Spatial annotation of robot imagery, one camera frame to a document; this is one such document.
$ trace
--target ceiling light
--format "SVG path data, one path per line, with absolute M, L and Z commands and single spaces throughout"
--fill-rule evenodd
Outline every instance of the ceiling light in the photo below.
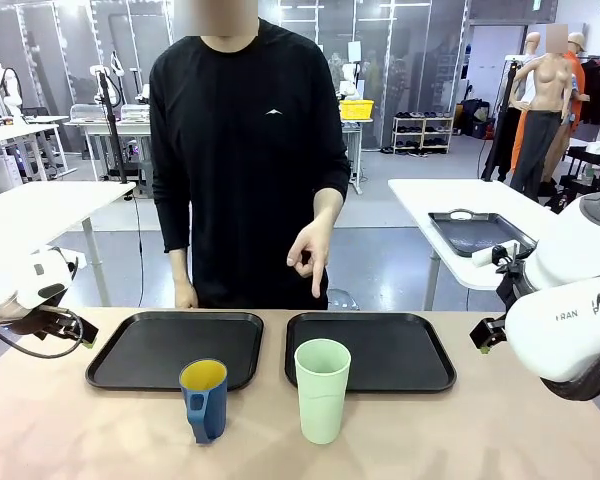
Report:
M 428 7 L 429 5 L 431 5 L 430 2 L 427 3 L 394 3 L 393 6 L 394 7 Z M 390 3 L 381 3 L 380 4 L 380 8 L 389 8 L 391 7 Z

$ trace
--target yellow basket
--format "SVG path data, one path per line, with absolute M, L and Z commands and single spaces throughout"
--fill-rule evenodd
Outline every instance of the yellow basket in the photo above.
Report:
M 343 100 L 340 102 L 340 116 L 343 120 L 369 120 L 373 100 Z

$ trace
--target black pants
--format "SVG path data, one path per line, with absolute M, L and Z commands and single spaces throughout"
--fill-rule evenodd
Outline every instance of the black pants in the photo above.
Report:
M 520 113 L 520 110 L 517 108 L 509 107 L 501 123 L 498 123 L 496 131 L 497 142 L 494 139 L 485 170 L 482 172 L 482 178 L 485 178 L 490 173 L 487 172 L 490 165 L 491 168 L 495 168 L 496 165 L 498 166 L 498 181 L 504 182 L 505 178 L 507 178 L 507 173 L 511 170 L 511 152 L 513 151 L 513 144 L 516 141 Z
M 217 288 L 194 277 L 200 308 L 213 309 L 267 309 L 267 310 L 327 310 L 329 277 L 325 270 L 320 282 L 320 298 L 311 294 L 312 278 L 297 277 L 291 284 L 280 285 L 279 279 L 263 278 L 254 282 L 258 288 L 232 290 Z
M 524 126 L 524 139 L 511 188 L 538 201 L 544 159 L 560 127 L 560 112 L 530 110 Z

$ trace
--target orange clothing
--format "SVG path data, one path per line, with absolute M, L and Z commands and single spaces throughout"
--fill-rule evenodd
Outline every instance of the orange clothing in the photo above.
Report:
M 580 93 L 584 93 L 584 69 L 580 64 L 580 60 L 576 57 L 576 54 L 569 50 L 564 54 L 564 58 L 571 62 L 571 71 L 576 76 L 576 83 L 578 84 L 578 91 Z M 580 100 L 576 100 L 575 98 L 571 101 L 571 112 L 576 115 L 576 119 L 573 121 L 573 125 L 571 125 L 571 131 L 575 132 L 578 127 L 578 122 L 580 121 L 580 111 L 582 110 L 582 102 Z
M 513 150 L 511 151 L 511 171 L 515 172 L 516 165 L 518 164 L 518 157 L 520 156 L 520 149 L 522 148 L 522 139 L 524 138 L 524 123 L 527 121 L 527 112 L 520 114 L 520 120 L 518 120 L 518 129 L 516 130 L 516 140 L 513 142 Z

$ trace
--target black long-sleeve shirt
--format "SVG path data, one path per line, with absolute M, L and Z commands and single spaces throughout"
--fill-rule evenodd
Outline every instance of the black long-sleeve shirt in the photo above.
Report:
M 165 251 L 189 245 L 191 202 L 201 305 L 307 308 L 310 279 L 286 256 L 313 220 L 315 193 L 330 187 L 344 198 L 350 174 L 318 46 L 264 20 L 235 53 L 186 37 L 156 60 L 150 87 Z

